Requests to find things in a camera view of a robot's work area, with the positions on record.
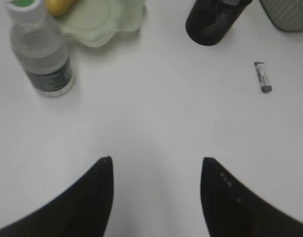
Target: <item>gray container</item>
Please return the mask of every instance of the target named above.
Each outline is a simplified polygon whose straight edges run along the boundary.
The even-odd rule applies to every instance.
[[[303,0],[260,0],[271,22],[287,32],[303,31]]]

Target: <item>translucent green dish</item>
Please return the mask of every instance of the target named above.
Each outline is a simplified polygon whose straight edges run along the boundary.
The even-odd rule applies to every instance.
[[[100,47],[116,32],[133,32],[143,19],[144,0],[79,0],[56,18],[63,32],[89,47]]]

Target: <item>bottle label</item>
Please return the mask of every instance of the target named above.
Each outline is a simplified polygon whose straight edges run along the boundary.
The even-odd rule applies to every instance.
[[[37,75],[26,72],[35,88],[51,92],[64,88],[72,79],[72,67],[70,60],[57,71],[45,75]]]

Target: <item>plastic container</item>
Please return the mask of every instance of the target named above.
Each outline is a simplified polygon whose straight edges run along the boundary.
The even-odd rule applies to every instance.
[[[287,32],[303,31],[303,0],[260,0],[275,27]]]
[[[144,0],[79,0],[56,20],[66,35],[100,47],[118,31],[139,29],[143,6]]]
[[[33,86],[45,96],[59,96],[72,86],[74,76],[63,33],[46,14],[42,0],[9,0],[14,26],[12,49]]]

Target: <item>yellow fruit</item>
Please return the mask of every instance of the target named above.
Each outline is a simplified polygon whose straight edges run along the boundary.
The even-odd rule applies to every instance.
[[[44,0],[47,11],[52,16],[60,16],[77,0]]]

